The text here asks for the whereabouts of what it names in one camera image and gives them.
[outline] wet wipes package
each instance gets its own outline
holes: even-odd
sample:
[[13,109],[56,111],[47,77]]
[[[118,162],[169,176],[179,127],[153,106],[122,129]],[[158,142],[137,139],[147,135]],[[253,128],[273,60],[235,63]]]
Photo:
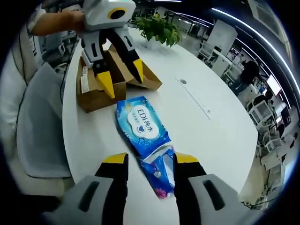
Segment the wet wipes package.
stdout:
[[120,128],[138,152],[137,160],[159,198],[174,193],[174,148],[168,132],[142,96],[117,103]]
[[146,160],[140,159],[141,168],[159,198],[174,194],[173,146],[166,146]]
[[117,102],[117,121],[141,159],[171,140],[152,105],[144,97]]

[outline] desk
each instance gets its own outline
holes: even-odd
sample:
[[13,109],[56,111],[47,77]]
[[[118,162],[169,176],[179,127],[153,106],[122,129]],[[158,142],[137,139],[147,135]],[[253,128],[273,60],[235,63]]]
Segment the desk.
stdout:
[[246,107],[246,105],[251,102],[255,97],[257,97],[259,94],[259,90],[253,85],[250,84],[245,90],[243,90],[239,96],[238,99],[240,102]]
[[218,56],[220,56],[222,59],[224,59],[230,66],[233,64],[233,62],[230,61],[229,58],[224,56],[221,52],[218,52],[216,49],[214,49],[214,53],[217,54]]
[[[175,150],[191,154],[207,173],[214,173],[241,191],[255,155],[257,130],[227,85],[203,62],[179,45],[148,50],[140,32],[129,29],[136,51],[160,78],[157,91],[129,88],[127,98],[144,95],[169,132]],[[81,55],[78,44],[67,72],[63,99],[63,134],[75,183],[94,175],[109,155],[128,152],[128,196],[125,225],[179,224],[175,197],[159,200],[116,129],[116,105],[86,114],[76,103],[76,73]],[[209,108],[209,119],[176,78],[197,87]]]

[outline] potted plant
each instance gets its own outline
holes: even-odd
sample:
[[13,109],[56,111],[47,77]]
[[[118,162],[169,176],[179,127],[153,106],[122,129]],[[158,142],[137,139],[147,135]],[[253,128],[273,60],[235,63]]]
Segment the potted plant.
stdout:
[[137,17],[135,22],[137,28],[141,30],[141,35],[148,40],[148,47],[156,43],[172,47],[181,39],[180,30],[173,23],[159,17]]

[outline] brown cardboard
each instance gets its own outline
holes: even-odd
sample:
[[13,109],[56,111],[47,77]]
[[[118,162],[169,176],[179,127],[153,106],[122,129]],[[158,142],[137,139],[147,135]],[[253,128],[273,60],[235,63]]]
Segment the brown cardboard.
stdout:
[[95,79],[93,69],[88,70],[88,83],[89,92],[81,93],[81,82],[83,66],[85,66],[84,60],[80,58],[76,79],[76,95],[79,106],[86,112],[92,112],[97,109],[113,105],[118,101],[126,99],[126,81],[120,72],[118,66],[115,64],[110,52],[104,52],[104,58],[109,66],[109,70],[112,76],[113,89],[115,98],[111,99],[98,84]]
[[125,81],[129,84],[133,84],[136,86],[145,87],[152,90],[157,90],[161,85],[162,82],[159,80],[157,76],[149,69],[149,67],[142,62],[142,70],[143,70],[143,83],[139,83],[129,72],[126,65],[123,63],[122,59],[117,54],[117,51],[113,45],[110,46],[108,49],[111,57],[113,58],[114,62],[117,64],[120,72],[122,73]]

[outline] white shirt sleeve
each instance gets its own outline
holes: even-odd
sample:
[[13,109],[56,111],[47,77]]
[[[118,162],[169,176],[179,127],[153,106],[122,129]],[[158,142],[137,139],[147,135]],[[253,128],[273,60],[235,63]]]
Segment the white shirt sleeve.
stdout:
[[28,32],[31,33],[34,26],[37,24],[38,20],[41,18],[41,16],[46,13],[44,9],[42,9],[42,5],[39,5],[35,12],[30,16],[30,19],[27,23],[27,29]]

